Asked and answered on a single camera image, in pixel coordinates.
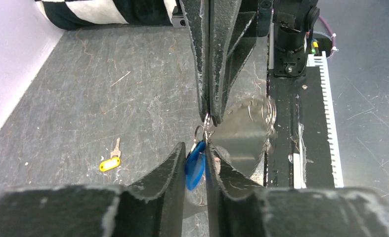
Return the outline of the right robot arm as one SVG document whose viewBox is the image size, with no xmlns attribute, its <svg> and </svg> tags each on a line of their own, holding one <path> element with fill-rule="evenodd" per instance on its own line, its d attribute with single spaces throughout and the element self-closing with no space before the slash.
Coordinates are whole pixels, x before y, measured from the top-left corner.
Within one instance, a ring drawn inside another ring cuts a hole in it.
<svg viewBox="0 0 389 237">
<path fill-rule="evenodd" d="M 315 0 L 179 0 L 173 19 L 189 31 L 202 121 L 223 120 L 230 90 L 259 37 L 268 37 L 270 70 L 279 78 L 306 74 L 320 10 Z"/>
</svg>

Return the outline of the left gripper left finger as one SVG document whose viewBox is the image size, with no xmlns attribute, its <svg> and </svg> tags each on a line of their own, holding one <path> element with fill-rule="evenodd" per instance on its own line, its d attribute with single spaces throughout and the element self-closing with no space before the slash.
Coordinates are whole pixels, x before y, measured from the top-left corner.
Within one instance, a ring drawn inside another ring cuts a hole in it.
<svg viewBox="0 0 389 237">
<path fill-rule="evenodd" d="M 128 186 L 23 186 L 0 196 L 0 237 L 179 237 L 186 149 Z"/>
</svg>

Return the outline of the blue capped key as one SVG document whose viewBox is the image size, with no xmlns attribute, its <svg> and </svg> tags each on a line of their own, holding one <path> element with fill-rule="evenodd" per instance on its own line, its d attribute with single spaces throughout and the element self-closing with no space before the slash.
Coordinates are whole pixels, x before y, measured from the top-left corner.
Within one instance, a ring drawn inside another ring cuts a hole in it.
<svg viewBox="0 0 389 237">
<path fill-rule="evenodd" d="M 186 188 L 189 191 L 194 190 L 203 176 L 206 166 L 206 156 L 204 154 L 206 143 L 198 142 L 187 156 L 185 163 Z"/>
</svg>

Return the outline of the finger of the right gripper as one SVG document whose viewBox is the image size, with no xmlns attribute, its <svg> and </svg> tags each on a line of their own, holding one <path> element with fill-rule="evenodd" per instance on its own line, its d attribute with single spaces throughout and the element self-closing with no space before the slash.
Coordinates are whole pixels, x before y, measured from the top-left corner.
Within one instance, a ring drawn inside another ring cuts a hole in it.
<svg viewBox="0 0 389 237">
<path fill-rule="evenodd" d="M 183 16 L 194 55 L 197 100 L 201 121 L 210 112 L 209 103 L 209 19 L 208 0 L 181 0 Z"/>
<path fill-rule="evenodd" d="M 211 118 L 223 121 L 230 90 L 254 49 L 259 3 L 211 1 Z"/>
</svg>

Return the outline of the metal keyring plate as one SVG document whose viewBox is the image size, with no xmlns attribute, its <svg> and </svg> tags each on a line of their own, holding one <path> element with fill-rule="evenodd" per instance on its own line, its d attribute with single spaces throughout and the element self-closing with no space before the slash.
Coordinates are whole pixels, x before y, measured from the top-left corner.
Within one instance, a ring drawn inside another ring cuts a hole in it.
<svg viewBox="0 0 389 237">
<path fill-rule="evenodd" d="M 197 144 L 198 132 L 202 140 L 210 142 L 222 154 L 213 158 L 215 171 L 221 171 L 223 162 L 235 171 L 250 178 L 257 170 L 264 153 L 271 150 L 270 138 L 275 138 L 276 105 L 271 97 L 258 96 L 245 99 L 231 106 L 223 114 L 218 126 L 207 123 L 195 129 L 193 142 Z"/>
</svg>

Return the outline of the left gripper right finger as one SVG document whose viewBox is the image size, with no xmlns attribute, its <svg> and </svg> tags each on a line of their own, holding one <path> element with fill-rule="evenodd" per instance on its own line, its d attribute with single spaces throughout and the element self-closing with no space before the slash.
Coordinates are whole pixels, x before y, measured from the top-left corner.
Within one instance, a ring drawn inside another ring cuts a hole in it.
<svg viewBox="0 0 389 237">
<path fill-rule="evenodd" d="M 389 237 L 389 205 L 366 188 L 265 188 L 205 149 L 212 237 Z"/>
</svg>

